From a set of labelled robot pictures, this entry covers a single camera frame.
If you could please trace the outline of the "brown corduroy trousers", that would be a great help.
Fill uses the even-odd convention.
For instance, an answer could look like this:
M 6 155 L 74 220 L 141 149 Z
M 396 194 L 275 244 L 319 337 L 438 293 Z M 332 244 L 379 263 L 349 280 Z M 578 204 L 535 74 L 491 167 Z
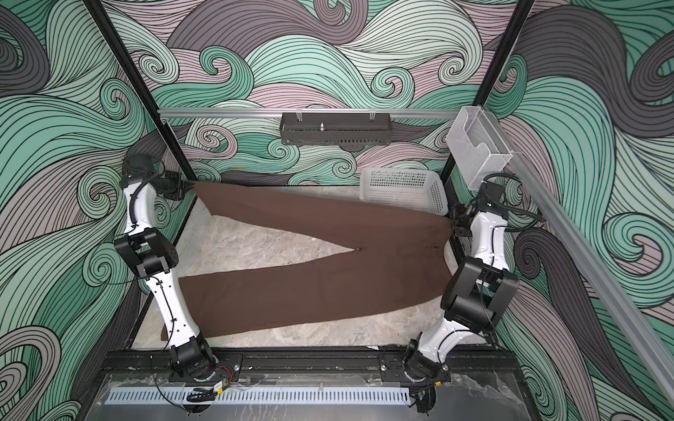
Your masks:
M 224 183 L 199 182 L 195 191 L 212 215 L 343 247 L 288 266 L 181 278 L 207 338 L 394 312 L 437 298 L 451 282 L 446 217 Z

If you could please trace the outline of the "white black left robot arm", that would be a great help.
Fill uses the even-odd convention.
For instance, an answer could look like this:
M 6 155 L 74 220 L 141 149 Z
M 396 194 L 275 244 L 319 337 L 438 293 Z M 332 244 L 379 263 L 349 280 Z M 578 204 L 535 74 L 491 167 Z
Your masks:
M 167 331 L 166 349 L 172 369 L 181 377 L 205 382 L 213 377 L 217 360 L 191 317 L 174 268 L 179 256 L 172 241 L 157 227 L 157 198 L 184 198 L 193 188 L 176 171 L 147 154 L 122 161 L 121 189 L 126 198 L 126 229 L 113 245 L 134 277 L 149 287 Z

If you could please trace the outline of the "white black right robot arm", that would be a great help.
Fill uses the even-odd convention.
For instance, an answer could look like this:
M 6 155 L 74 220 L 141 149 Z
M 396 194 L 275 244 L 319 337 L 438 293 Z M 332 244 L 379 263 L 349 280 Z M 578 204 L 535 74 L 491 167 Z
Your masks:
M 453 210 L 453 226 L 472 239 L 471 252 L 442 295 L 442 316 L 407 347 L 403 364 L 412 382 L 433 382 L 457 345 L 494 329 L 519 288 L 505 259 L 509 210 L 500 202 L 504 190 L 484 181 L 475 198 Z

